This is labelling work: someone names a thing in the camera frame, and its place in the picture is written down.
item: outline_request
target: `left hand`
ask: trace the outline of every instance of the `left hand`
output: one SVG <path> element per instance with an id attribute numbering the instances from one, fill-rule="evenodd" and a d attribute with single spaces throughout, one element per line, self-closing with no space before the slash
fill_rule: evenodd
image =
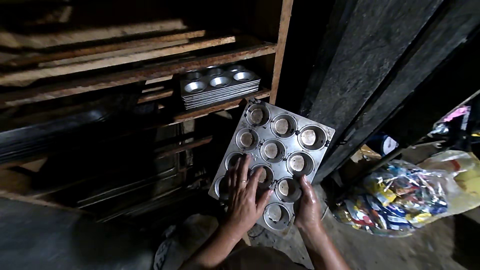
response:
<path id="1" fill-rule="evenodd" d="M 262 216 L 273 190 L 265 191 L 256 202 L 258 179 L 261 168 L 250 177 L 248 168 L 252 156 L 245 154 L 237 161 L 234 168 L 228 171 L 228 211 L 224 228 L 235 237 L 241 238 Z"/>

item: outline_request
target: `metal baking tray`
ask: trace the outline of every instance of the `metal baking tray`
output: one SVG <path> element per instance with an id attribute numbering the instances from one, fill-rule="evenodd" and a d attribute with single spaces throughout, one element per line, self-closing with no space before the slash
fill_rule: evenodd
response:
<path id="1" fill-rule="evenodd" d="M 253 82 L 246 82 L 244 84 L 237 85 L 237 86 L 234 86 L 234 87 L 226 87 L 226 88 L 224 88 L 222 90 L 218 90 L 218 91 L 213 91 L 213 92 L 209 92 L 209 93 L 205 93 L 205 94 L 199 93 L 199 95 L 197 95 L 197 96 L 182 97 L 182 100 L 185 101 L 185 102 L 189 102 L 189 101 L 192 101 L 192 100 L 204 99 L 204 98 L 208 98 L 208 97 L 211 97 L 211 96 L 214 96 L 214 95 L 221 95 L 221 94 L 224 94 L 224 93 L 227 93 L 227 92 L 235 91 L 237 89 L 246 88 L 248 86 L 258 86 L 259 84 L 260 84 L 260 80 L 256 80 L 256 81 L 253 81 Z"/>
<path id="2" fill-rule="evenodd" d="M 185 109 L 187 109 L 187 110 L 188 109 L 193 109 L 193 108 L 208 105 L 208 104 L 211 104 L 211 103 L 224 101 L 224 100 L 234 98 L 234 97 L 238 97 L 238 96 L 241 96 L 241 95 L 244 95 L 244 94 L 253 93 L 257 90 L 258 90 L 258 86 L 254 87 L 254 88 L 248 88 L 248 89 L 245 89 L 245 90 L 240 91 L 240 92 L 235 92 L 235 93 L 233 93 L 233 94 L 231 94 L 230 96 L 227 96 L 227 97 L 216 98 L 216 99 L 204 101 L 204 102 L 201 102 L 201 103 L 196 103 L 196 104 L 193 104 L 193 105 L 185 105 Z"/>
<path id="3" fill-rule="evenodd" d="M 240 65 L 188 72 L 180 80 L 180 95 L 182 98 L 200 97 L 203 94 L 222 91 L 256 81 L 260 82 L 260 77 Z"/>
<path id="4" fill-rule="evenodd" d="M 197 104 L 205 104 L 205 103 L 211 103 L 212 101 L 213 102 L 217 102 L 217 101 L 221 101 L 221 100 L 226 100 L 226 99 L 229 99 L 229 98 L 233 98 L 233 97 L 236 97 L 236 96 L 240 96 L 240 95 L 243 95 L 243 94 L 247 94 L 247 93 L 250 93 L 250 92 L 255 92 L 258 90 L 258 86 L 249 86 L 249 87 L 246 87 L 246 88 L 241 88 L 241 89 L 237 89 L 235 91 L 232 91 L 230 93 L 227 93 L 225 95 L 220 95 L 220 96 L 212 96 L 212 97 L 209 97 L 209 98 L 206 98 L 206 99 L 202 99 L 202 100 L 196 100 L 194 102 L 186 102 L 185 103 L 185 106 L 188 107 L 188 106 L 193 106 L 193 105 L 197 105 Z"/>
<path id="5" fill-rule="evenodd" d="M 326 125 L 249 100 L 208 193 L 226 201 L 228 168 L 244 153 L 252 154 L 250 173 L 264 169 L 258 188 L 275 191 L 257 223 L 286 236 L 295 218 L 294 203 L 301 197 L 299 177 L 305 174 L 312 182 L 334 133 Z"/>

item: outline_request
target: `plastic bag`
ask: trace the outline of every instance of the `plastic bag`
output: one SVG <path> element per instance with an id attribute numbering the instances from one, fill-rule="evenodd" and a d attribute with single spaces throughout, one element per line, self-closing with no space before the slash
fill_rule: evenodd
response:
<path id="1" fill-rule="evenodd" d="M 479 182 L 480 161 L 471 153 L 445 151 L 418 166 L 392 160 L 353 187 L 333 214 L 372 234 L 407 236 L 480 205 Z"/>

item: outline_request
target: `stack of muffin tins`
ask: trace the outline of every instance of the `stack of muffin tins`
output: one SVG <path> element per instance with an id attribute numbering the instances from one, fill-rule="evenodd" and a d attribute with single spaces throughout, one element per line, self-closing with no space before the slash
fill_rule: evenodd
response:
<path id="1" fill-rule="evenodd" d="M 249 100 L 208 192 L 228 200 L 226 173 L 244 153 L 253 155 L 250 172 L 262 170 L 258 189 L 273 189 L 259 225 L 286 236 L 293 223 L 294 203 L 301 197 L 299 178 L 312 182 L 335 130 L 262 102 Z"/>
<path id="2" fill-rule="evenodd" d="M 241 65 L 209 68 L 186 73 L 180 80 L 181 98 L 185 109 L 255 92 L 260 78 Z"/>

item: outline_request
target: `wet hand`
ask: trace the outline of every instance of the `wet hand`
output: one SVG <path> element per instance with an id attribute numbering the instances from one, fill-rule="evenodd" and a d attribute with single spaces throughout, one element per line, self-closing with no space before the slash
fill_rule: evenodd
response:
<path id="1" fill-rule="evenodd" d="M 303 190 L 303 195 L 300 200 L 300 209 L 298 215 L 295 217 L 294 223 L 301 230 L 307 232 L 317 231 L 322 226 L 320 203 L 317 195 L 305 175 L 302 175 L 300 178 L 300 186 Z"/>
<path id="2" fill-rule="evenodd" d="M 273 193 L 273 190 L 267 190 L 258 201 L 255 200 L 262 170 L 258 168 L 252 176 L 249 176 L 251 160 L 252 156 L 246 154 L 228 171 L 228 211 L 223 228 L 237 238 L 241 238 L 262 216 Z"/>

